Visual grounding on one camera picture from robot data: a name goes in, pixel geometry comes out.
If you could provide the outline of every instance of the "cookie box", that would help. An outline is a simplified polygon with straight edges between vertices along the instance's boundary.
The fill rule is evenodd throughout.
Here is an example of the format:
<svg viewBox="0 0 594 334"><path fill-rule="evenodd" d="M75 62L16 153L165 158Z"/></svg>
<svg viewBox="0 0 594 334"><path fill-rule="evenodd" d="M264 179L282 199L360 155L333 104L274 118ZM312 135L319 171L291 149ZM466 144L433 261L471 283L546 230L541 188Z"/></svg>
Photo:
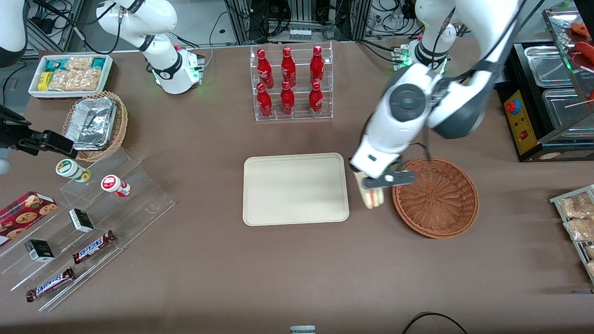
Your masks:
<svg viewBox="0 0 594 334"><path fill-rule="evenodd" d="M0 209L0 247L57 208L53 198L29 191Z"/></svg>

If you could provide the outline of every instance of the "red switch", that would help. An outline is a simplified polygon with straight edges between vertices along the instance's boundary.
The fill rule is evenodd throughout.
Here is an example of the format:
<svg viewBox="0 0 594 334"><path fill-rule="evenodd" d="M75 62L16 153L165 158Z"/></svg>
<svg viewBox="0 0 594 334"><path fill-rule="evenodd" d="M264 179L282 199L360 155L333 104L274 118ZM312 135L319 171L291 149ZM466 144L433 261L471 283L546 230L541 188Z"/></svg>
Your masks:
<svg viewBox="0 0 594 334"><path fill-rule="evenodd" d="M505 111L512 114L517 109L517 104L514 101L509 101L505 104Z"/></svg>

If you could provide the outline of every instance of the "white box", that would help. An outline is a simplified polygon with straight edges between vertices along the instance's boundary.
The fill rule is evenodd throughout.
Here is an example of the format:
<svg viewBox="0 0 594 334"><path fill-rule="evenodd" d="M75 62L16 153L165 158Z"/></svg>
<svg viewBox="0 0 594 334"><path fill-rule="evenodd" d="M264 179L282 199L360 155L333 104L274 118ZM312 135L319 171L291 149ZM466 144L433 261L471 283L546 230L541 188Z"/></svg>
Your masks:
<svg viewBox="0 0 594 334"><path fill-rule="evenodd" d="M72 56L77 57L93 57L93 58L104 58L105 63L103 64L103 69L101 70L101 77L99 78L99 84L97 85L96 90L77 90L74 92L58 92L58 91L47 91L41 92L37 89L37 85L39 84L39 78L41 77L41 73L45 71L45 68L48 64L48 61L56 60L56 59L65 59ZM51 56L43 56L39 60L39 65L37 66L37 70L35 71L35 75L33 76L33 80L31 81L31 85L29 86L29 94L34 96L38 99L65 99L69 97L83 97L87 95L91 95L93 93L102 92L105 88L105 84L107 83L109 77L109 71L111 70L111 65L113 63L112 58L109 55L98 55L96 53L73 53L73 54L66 54L66 55L51 55Z"/></svg>

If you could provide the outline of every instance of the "aluminum foil container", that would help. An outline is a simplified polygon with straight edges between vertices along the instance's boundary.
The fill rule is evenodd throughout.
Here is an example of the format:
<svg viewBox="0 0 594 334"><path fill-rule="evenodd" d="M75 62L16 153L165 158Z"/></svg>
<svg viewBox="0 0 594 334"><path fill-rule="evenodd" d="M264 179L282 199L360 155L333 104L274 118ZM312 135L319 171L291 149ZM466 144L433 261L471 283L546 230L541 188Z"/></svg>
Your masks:
<svg viewBox="0 0 594 334"><path fill-rule="evenodd" d="M66 138L75 150L104 150L109 146L118 104L113 99L81 100L74 106Z"/></svg>

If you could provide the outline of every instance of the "snack box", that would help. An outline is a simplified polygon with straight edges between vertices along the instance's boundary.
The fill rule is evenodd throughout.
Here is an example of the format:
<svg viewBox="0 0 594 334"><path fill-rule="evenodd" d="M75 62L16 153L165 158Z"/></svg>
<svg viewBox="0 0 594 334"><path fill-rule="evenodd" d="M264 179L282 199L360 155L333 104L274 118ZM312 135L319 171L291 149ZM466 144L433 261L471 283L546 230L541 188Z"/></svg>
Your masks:
<svg viewBox="0 0 594 334"><path fill-rule="evenodd" d="M49 61L54 61L58 59L65 59L72 56L78 57L93 57L93 58L104 58L105 63L103 64L103 69L101 70L101 77L99 77L99 84L97 85L96 90L77 90L75 92L56 92L56 91L40 91L38 88L39 79L42 76L42 73L46 71L46 67ZM29 85L29 94L31 96L36 97L38 99L70 99L76 97L83 97L87 95L91 95L93 93L100 93L105 88L105 84L108 81L109 71L111 70L113 60L109 55L98 55L96 53L71 53L71 54L62 54L62 55L51 55L51 56L43 56L39 60L39 65L35 70L35 75L31 80L31 85Z"/></svg>
<svg viewBox="0 0 594 334"><path fill-rule="evenodd" d="M0 247L57 208L53 198L29 191L0 209Z"/></svg>

